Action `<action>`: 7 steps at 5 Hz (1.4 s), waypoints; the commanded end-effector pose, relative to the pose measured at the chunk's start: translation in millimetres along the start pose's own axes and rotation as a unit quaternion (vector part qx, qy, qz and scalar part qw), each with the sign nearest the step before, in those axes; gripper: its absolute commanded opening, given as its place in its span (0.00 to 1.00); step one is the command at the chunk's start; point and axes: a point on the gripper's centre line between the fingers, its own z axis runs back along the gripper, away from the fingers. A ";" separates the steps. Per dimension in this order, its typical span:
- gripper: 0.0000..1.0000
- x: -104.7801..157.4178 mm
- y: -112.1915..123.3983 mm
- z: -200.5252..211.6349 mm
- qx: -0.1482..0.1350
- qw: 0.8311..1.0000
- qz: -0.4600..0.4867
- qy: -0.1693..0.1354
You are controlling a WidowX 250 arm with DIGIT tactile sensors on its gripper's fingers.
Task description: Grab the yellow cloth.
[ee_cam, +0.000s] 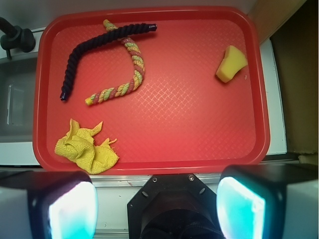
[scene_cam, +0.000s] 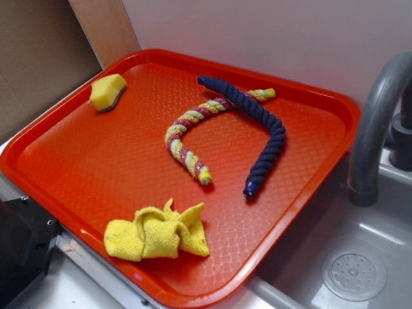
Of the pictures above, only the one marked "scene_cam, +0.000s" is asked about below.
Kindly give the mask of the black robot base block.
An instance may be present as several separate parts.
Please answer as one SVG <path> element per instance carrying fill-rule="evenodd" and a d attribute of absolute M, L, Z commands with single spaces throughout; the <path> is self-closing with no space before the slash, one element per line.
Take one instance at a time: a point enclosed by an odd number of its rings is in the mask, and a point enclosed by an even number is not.
<path fill-rule="evenodd" d="M 57 219 L 29 197 L 1 202 L 1 308 L 48 275 L 59 230 Z"/>

